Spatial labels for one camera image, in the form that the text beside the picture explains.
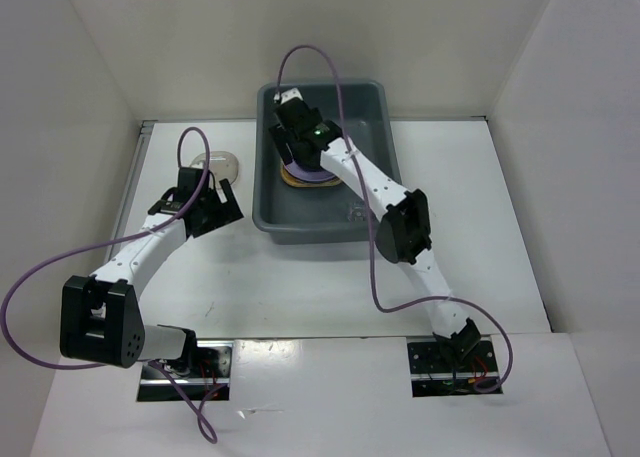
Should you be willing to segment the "clear plastic cup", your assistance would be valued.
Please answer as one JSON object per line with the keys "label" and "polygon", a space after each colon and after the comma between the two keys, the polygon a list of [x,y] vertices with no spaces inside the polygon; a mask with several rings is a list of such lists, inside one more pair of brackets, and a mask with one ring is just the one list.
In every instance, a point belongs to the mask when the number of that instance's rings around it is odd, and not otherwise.
{"label": "clear plastic cup", "polygon": [[368,215],[367,206],[363,201],[354,201],[347,206],[347,220],[349,222],[365,222]]}

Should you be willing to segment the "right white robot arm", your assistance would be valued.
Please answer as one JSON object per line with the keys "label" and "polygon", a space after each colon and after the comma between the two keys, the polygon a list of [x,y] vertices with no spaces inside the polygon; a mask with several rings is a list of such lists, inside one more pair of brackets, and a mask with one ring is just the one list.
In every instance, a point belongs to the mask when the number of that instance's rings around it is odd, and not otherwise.
{"label": "right white robot arm", "polygon": [[292,88],[274,97],[269,130],[281,174],[298,186],[342,183],[365,204],[369,253],[399,265],[426,306],[441,363],[460,370],[480,341],[477,325],[455,302],[435,259],[426,194],[410,191],[372,163],[343,129],[310,107]]}

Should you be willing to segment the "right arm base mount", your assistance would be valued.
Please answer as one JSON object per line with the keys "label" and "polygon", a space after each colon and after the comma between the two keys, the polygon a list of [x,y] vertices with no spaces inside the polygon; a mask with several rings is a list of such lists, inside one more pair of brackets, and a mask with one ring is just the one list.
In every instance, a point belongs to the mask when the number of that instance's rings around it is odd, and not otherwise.
{"label": "right arm base mount", "polygon": [[434,339],[408,339],[406,347],[414,398],[480,395],[500,377],[489,339],[481,340],[456,370]]}

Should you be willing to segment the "woven bamboo square tray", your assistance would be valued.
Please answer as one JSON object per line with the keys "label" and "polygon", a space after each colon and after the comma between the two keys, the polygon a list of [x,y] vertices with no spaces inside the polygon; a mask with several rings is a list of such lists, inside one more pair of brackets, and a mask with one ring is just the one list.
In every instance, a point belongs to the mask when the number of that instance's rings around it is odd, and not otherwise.
{"label": "woven bamboo square tray", "polygon": [[322,182],[304,181],[293,176],[283,164],[280,165],[280,176],[284,183],[292,188],[331,188],[342,183],[342,181],[336,177]]}

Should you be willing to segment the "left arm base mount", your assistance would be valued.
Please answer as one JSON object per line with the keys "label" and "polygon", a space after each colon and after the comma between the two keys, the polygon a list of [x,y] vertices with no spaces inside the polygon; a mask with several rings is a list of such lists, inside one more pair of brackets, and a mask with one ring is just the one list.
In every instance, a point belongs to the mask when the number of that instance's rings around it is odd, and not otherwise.
{"label": "left arm base mount", "polygon": [[[163,369],[176,381],[192,402],[200,402],[212,392],[210,401],[228,401],[234,342],[232,340],[199,340],[195,361],[172,366],[163,362]],[[181,399],[163,374],[144,364],[141,370],[137,402],[172,402]]]}

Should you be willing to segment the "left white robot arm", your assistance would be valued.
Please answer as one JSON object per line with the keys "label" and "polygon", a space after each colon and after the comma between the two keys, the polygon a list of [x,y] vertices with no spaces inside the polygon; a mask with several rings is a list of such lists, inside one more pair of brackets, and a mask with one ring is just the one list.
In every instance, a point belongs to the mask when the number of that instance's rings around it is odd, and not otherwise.
{"label": "left white robot arm", "polygon": [[142,237],[123,246],[91,275],[72,276],[65,283],[62,355],[121,368],[163,360],[177,376],[194,373],[200,362],[195,332],[144,324],[139,299],[182,245],[242,217],[229,180],[216,180],[199,168],[180,168],[176,186],[148,210]]}

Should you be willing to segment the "black round plate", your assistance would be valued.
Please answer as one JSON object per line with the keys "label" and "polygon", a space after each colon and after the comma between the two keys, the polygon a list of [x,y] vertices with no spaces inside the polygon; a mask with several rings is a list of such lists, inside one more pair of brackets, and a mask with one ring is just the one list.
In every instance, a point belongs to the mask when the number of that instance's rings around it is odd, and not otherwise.
{"label": "black round plate", "polygon": [[285,165],[296,166],[306,172],[321,170],[319,151],[310,141],[298,139],[280,124],[269,127],[268,132]]}

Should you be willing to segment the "clear square small dish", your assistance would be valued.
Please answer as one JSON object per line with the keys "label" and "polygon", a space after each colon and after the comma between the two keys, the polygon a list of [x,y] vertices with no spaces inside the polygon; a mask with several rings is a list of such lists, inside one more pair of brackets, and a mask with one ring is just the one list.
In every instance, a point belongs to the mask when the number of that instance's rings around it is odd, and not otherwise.
{"label": "clear square small dish", "polygon": [[209,154],[201,153],[191,162],[190,167],[203,169],[208,164],[212,176],[209,179],[209,187],[221,189],[221,181],[227,180],[233,185],[239,176],[239,160],[227,151],[211,151]]}

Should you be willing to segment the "purple round plate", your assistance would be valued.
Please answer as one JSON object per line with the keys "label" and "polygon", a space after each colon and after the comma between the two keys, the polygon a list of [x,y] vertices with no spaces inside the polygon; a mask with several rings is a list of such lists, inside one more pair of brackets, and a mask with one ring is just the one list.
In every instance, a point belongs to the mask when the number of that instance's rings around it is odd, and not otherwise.
{"label": "purple round plate", "polygon": [[334,174],[332,174],[331,172],[325,171],[323,169],[320,170],[307,170],[303,167],[301,167],[300,165],[298,165],[296,162],[292,161],[289,164],[283,164],[286,169],[295,177],[304,180],[304,181],[308,181],[308,182],[322,182],[322,181],[326,181],[329,180],[333,177],[336,177]]}

